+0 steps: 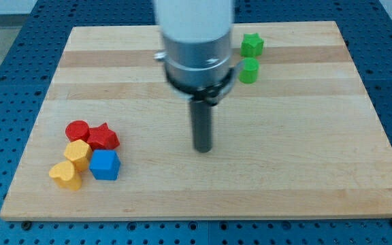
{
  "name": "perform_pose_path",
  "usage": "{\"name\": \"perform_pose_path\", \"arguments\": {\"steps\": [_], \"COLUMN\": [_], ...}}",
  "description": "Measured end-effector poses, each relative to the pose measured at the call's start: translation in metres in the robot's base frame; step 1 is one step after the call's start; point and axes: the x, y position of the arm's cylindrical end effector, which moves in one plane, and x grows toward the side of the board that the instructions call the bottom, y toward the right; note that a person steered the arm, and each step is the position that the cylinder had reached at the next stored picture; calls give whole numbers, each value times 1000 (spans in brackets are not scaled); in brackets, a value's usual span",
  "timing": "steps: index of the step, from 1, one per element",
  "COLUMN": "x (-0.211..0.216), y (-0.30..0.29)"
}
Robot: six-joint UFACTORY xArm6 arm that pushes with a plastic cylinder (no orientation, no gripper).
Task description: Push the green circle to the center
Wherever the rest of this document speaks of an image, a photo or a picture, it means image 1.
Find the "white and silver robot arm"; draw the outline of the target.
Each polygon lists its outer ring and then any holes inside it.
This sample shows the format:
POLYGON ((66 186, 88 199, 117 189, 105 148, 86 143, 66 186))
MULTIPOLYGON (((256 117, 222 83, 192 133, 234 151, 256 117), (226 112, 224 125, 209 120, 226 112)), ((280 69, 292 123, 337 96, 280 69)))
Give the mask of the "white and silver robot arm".
POLYGON ((233 87, 234 0, 154 0, 167 81, 191 99, 217 104, 233 87))

